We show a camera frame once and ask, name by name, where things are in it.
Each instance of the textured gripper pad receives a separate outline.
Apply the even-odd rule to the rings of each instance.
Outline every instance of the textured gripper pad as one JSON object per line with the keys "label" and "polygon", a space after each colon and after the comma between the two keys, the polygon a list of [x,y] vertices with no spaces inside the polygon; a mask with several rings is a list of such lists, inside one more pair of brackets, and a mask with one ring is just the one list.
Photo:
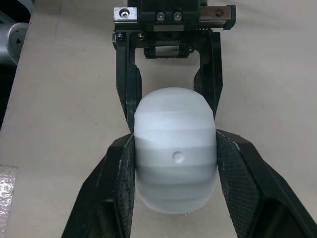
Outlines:
{"label": "textured gripper pad", "polygon": [[116,206],[120,215],[123,237],[131,233],[135,191],[135,146],[134,137],[126,144],[123,151],[116,194]]}
{"label": "textured gripper pad", "polygon": [[261,196],[238,145],[217,131],[218,170],[222,192],[238,238],[246,238]]}

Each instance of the aluminum foil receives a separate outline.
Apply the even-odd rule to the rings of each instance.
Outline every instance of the aluminum foil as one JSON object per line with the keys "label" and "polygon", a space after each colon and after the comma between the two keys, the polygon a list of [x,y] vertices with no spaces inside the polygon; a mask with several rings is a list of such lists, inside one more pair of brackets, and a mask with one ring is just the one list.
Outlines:
{"label": "aluminum foil", "polygon": [[0,166],[0,238],[4,238],[12,203],[16,167]]}

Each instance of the screw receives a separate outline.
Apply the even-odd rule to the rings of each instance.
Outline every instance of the screw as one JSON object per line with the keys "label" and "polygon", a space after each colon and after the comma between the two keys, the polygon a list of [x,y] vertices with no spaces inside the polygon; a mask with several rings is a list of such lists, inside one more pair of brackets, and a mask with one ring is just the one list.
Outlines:
{"label": "screw", "polygon": [[224,14],[224,11],[221,8],[216,9],[215,12],[214,12],[214,15],[216,17],[221,17],[221,16],[223,16],[223,14]]}
{"label": "screw", "polygon": [[123,34],[122,33],[117,33],[117,39],[119,41],[123,40]]}
{"label": "screw", "polygon": [[139,33],[138,34],[138,37],[139,37],[139,39],[142,41],[142,40],[144,40],[144,38],[145,38],[145,36],[142,34],[142,33]]}
{"label": "screw", "polygon": [[194,52],[194,48],[192,46],[189,47],[188,52],[191,54]]}
{"label": "screw", "polygon": [[121,16],[122,18],[128,18],[129,13],[128,13],[127,11],[123,11],[123,12],[120,14],[120,16]]}
{"label": "screw", "polygon": [[180,11],[177,11],[174,13],[174,20],[175,21],[180,21],[183,17],[183,14]]}
{"label": "screw", "polygon": [[165,20],[165,13],[164,12],[158,12],[157,13],[157,20],[158,21],[164,21]]}

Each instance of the silver metal part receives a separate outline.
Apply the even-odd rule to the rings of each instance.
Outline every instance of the silver metal part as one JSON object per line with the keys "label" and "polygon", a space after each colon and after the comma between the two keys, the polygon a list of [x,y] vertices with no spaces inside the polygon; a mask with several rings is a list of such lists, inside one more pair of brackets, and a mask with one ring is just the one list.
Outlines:
{"label": "silver metal part", "polygon": [[183,18],[183,14],[180,11],[174,13],[174,20],[180,21]]}
{"label": "silver metal part", "polygon": [[165,20],[165,13],[160,11],[157,13],[157,20],[158,21],[164,21]]}
{"label": "silver metal part", "polygon": [[178,56],[179,46],[156,46],[156,56]]}
{"label": "silver metal part", "polygon": [[130,13],[128,11],[125,11],[125,10],[120,14],[121,18],[128,18],[129,15],[130,15]]}
{"label": "silver metal part", "polygon": [[0,64],[17,66],[27,28],[27,23],[0,24]]}
{"label": "silver metal part", "polygon": [[138,8],[137,7],[114,7],[113,21],[117,23],[137,23]]}
{"label": "silver metal part", "polygon": [[184,25],[154,25],[154,31],[184,31]]}

